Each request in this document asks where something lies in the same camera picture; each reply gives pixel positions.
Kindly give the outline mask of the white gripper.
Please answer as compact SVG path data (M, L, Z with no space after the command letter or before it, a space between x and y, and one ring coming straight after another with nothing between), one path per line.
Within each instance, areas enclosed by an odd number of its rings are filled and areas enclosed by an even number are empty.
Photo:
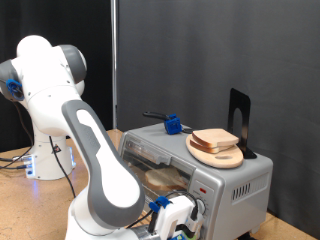
M186 196L171 198L158 212L154 230L161 240L168 240L183 232L188 238L195 235L194 221L191 213L195 204Z

